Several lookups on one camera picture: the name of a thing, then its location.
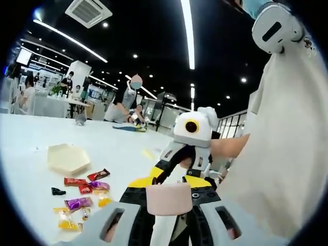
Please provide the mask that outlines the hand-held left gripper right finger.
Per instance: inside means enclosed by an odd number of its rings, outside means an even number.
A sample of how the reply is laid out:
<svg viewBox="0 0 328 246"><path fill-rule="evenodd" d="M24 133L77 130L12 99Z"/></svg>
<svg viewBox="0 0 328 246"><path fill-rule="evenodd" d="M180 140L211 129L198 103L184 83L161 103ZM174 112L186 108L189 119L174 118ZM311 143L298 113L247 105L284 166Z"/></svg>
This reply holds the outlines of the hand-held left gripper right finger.
<svg viewBox="0 0 328 246"><path fill-rule="evenodd" d="M220 199L211 183L182 178L179 215L186 219L191 245L259 245L255 222L236 205Z"/></svg>

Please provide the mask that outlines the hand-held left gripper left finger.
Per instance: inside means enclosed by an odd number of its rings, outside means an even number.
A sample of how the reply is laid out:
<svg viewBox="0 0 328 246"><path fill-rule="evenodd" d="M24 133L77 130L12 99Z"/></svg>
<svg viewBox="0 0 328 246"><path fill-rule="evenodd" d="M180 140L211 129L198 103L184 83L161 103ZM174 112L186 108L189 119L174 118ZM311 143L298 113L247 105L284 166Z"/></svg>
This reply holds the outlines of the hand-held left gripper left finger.
<svg viewBox="0 0 328 246"><path fill-rule="evenodd" d="M147 211L146 187L155 177L128 185L118 202L111 202L84 224L82 245L150 245L155 216Z"/></svg>

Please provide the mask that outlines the person's right hand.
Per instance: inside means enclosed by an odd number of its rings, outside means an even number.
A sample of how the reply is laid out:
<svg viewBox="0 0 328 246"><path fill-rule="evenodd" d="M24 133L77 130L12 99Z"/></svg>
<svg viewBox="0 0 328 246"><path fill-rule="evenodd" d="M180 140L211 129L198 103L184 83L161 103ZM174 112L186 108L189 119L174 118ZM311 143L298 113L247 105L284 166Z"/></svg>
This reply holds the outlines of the person's right hand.
<svg viewBox="0 0 328 246"><path fill-rule="evenodd" d="M217 157L232 158L235 157L235 138L212 139L211 155L215 159Z"/></svg>

